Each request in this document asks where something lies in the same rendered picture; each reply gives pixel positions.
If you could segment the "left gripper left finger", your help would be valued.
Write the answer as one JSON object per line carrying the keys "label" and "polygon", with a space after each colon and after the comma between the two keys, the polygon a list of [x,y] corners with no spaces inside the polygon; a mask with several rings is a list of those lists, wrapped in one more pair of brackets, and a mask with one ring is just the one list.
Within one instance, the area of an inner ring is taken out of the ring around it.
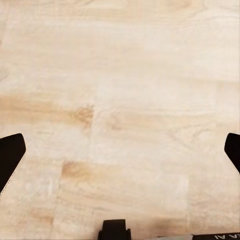
{"label": "left gripper left finger", "polygon": [[21,133],[0,138],[0,193],[26,152]]}

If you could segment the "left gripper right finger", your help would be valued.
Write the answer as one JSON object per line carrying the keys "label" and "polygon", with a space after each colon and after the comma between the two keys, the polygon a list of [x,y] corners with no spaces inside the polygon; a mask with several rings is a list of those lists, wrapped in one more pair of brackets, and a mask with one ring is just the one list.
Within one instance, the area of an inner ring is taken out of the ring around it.
{"label": "left gripper right finger", "polygon": [[228,133],[224,151],[240,173],[240,135],[235,133]]}

